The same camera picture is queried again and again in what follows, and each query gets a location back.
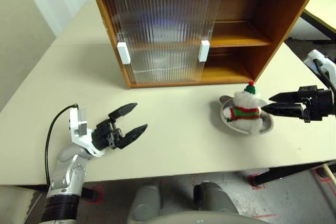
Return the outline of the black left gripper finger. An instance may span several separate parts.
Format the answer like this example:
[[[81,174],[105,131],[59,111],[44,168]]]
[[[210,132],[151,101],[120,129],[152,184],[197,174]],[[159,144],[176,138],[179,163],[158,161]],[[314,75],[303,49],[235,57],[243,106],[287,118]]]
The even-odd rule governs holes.
[[[125,136],[121,136],[117,143],[117,148],[123,149],[129,144],[133,143],[144,133],[147,126],[148,126],[147,124],[141,125],[128,132]]]
[[[119,107],[118,109],[112,111],[108,114],[109,119],[118,119],[122,116],[130,113],[138,104],[137,103],[129,103]]]

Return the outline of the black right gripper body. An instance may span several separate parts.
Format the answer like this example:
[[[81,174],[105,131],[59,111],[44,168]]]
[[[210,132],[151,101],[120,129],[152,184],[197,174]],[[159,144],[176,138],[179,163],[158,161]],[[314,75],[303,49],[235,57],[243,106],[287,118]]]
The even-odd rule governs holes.
[[[322,121],[323,117],[335,115],[334,93],[331,89],[304,86],[298,90],[299,101],[305,105],[301,119],[305,123]]]

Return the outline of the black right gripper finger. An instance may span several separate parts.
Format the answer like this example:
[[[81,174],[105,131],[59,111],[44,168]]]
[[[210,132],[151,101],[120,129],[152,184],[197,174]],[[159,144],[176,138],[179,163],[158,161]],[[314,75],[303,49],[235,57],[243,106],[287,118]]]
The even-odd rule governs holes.
[[[290,104],[300,102],[297,92],[281,92],[276,95],[273,95],[268,100],[276,103],[290,103]]]
[[[302,118],[302,106],[295,103],[271,103],[262,107],[262,110],[274,116]]]

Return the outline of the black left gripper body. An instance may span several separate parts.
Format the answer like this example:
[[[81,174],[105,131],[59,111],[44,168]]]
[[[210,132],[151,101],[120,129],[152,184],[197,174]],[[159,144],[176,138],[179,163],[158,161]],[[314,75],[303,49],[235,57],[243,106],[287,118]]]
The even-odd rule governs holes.
[[[92,144],[96,149],[103,151],[107,147],[112,149],[125,147],[122,132],[115,122],[115,120],[106,119],[96,125],[96,129],[91,133]]]

